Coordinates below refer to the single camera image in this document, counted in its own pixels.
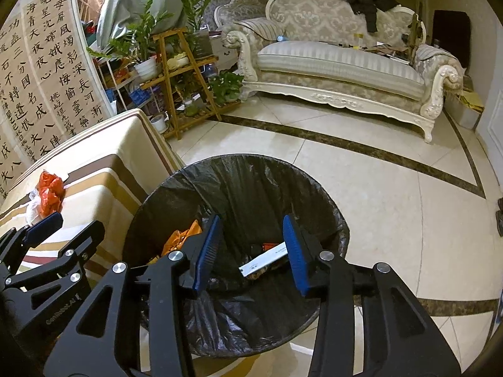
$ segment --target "silver screw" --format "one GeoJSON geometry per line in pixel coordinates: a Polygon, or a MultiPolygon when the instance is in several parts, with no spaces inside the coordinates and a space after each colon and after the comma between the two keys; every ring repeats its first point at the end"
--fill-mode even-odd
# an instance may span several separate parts
{"type": "Polygon", "coordinates": [[[173,251],[173,252],[170,252],[168,255],[168,258],[171,261],[180,261],[180,259],[182,259],[183,257],[184,257],[184,253],[182,251],[173,251]]]}
{"type": "Polygon", "coordinates": [[[335,256],[331,251],[321,251],[319,257],[323,259],[323,261],[332,261],[335,256]]]}
{"type": "Polygon", "coordinates": [[[389,271],[391,271],[391,266],[389,266],[387,263],[384,262],[379,262],[376,265],[376,268],[381,273],[388,273],[389,271]]]}
{"type": "Polygon", "coordinates": [[[126,264],[124,262],[117,262],[114,267],[112,268],[112,271],[115,273],[122,273],[126,270],[126,264]]]}
{"type": "Polygon", "coordinates": [[[78,282],[79,280],[80,280],[80,273],[78,273],[78,272],[73,273],[70,276],[70,281],[72,281],[73,283],[78,282]]]}

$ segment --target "striped seat cushion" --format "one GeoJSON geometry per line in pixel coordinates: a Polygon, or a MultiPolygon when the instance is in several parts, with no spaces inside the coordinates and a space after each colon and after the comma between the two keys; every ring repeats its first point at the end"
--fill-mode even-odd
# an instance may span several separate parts
{"type": "Polygon", "coordinates": [[[276,42],[258,53],[262,70],[319,76],[419,100],[424,80],[413,67],[369,52],[313,41],[276,42]]]}

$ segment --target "black jacket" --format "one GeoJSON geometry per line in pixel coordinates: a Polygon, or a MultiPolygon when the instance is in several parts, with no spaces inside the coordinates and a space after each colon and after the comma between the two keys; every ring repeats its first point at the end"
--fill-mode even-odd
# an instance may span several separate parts
{"type": "Polygon", "coordinates": [[[388,11],[398,5],[395,0],[347,0],[355,14],[364,14],[368,32],[377,32],[377,9],[388,11]]]}

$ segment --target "black plastic bag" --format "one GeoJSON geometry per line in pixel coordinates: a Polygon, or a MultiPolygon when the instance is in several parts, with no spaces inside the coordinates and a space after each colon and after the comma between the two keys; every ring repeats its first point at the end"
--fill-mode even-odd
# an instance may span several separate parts
{"type": "Polygon", "coordinates": [[[284,161],[213,157],[175,172],[148,197],[129,228],[124,261],[145,264],[175,230],[212,213],[223,219],[225,239],[207,290],[184,302],[191,352],[243,357],[293,339],[316,319],[319,301],[301,297],[288,263],[255,281],[238,268],[256,256],[257,245],[283,242],[283,217],[290,213],[326,249],[345,256],[349,229],[336,204],[320,184],[284,161]]]}

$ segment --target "calligraphy scroll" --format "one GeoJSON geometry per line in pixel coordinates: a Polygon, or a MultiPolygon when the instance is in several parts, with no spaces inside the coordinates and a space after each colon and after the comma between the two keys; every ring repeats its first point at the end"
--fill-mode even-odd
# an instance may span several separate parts
{"type": "Polygon", "coordinates": [[[85,55],[70,0],[24,3],[0,30],[0,204],[31,164],[108,117],[85,55]]]}

